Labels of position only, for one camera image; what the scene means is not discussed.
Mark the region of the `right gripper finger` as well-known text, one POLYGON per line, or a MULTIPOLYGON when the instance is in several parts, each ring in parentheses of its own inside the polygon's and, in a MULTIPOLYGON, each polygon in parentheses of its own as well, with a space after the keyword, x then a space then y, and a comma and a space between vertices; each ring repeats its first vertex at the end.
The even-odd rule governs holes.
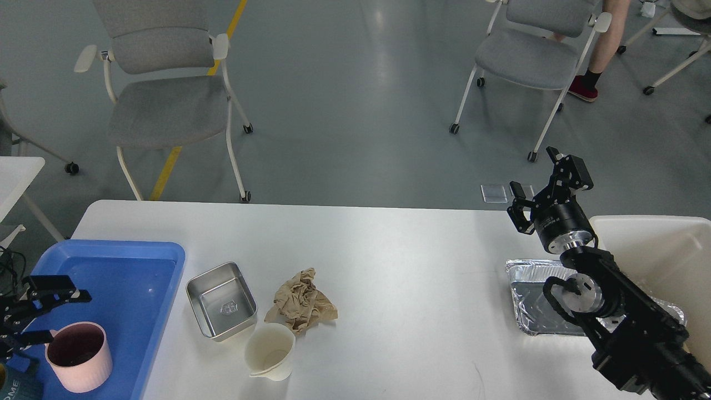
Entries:
POLYGON ((545 198, 552 203, 568 203, 576 200, 577 192, 586 192, 594 182, 584 160, 573 154, 562 154, 558 149, 546 148, 553 162, 553 172, 545 188, 545 198))
POLYGON ((525 208, 535 208, 535 202, 527 198, 519 182, 510 181, 509 187, 513 195, 513 202, 506 209, 506 212, 519 233, 531 235, 535 231, 535 226, 533 221, 525 216, 524 210, 525 208))

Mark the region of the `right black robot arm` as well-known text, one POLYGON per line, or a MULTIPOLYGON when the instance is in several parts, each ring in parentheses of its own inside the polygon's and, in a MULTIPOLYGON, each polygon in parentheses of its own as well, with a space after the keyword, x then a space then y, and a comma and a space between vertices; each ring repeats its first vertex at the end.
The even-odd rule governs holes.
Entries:
POLYGON ((577 202, 594 187, 584 160, 548 147, 553 172, 527 198, 510 182, 507 213, 523 234, 537 234, 544 250, 574 271, 549 277, 543 296, 564 321, 580 327, 594 347, 592 364, 622 392, 650 392, 657 399, 708 399, 706 368, 684 348, 690 334, 675 317, 627 277, 577 202))

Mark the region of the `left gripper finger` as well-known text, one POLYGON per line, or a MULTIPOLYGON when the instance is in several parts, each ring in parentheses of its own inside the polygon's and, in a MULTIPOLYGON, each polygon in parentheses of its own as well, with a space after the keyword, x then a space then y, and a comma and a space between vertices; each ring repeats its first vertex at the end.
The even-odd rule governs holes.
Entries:
POLYGON ((50 330, 33 330, 11 335, 11 351, 20 352, 25 348, 38 344, 53 342, 54 335, 50 330))
POLYGON ((23 317, 39 317, 73 302, 90 302, 91 294, 78 289, 68 275, 30 275, 23 279, 23 317))

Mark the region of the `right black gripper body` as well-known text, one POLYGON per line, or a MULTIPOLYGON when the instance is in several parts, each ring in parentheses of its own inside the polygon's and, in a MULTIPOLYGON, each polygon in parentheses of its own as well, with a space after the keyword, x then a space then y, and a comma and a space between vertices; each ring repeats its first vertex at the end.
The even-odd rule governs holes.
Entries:
POLYGON ((544 250, 550 254, 586 246, 595 238, 591 223, 574 199, 538 205, 532 210, 532 220, 544 250))

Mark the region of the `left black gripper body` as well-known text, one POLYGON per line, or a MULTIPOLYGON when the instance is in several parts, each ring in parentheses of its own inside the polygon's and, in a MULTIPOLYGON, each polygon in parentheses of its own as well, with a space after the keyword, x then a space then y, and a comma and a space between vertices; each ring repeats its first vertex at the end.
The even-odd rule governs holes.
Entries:
POLYGON ((18 352, 32 347, 28 339, 23 336, 28 323, 13 321, 12 319, 16 313, 28 311, 30 308, 31 306, 29 306, 27 299, 1 299, 2 362, 7 362, 18 352))

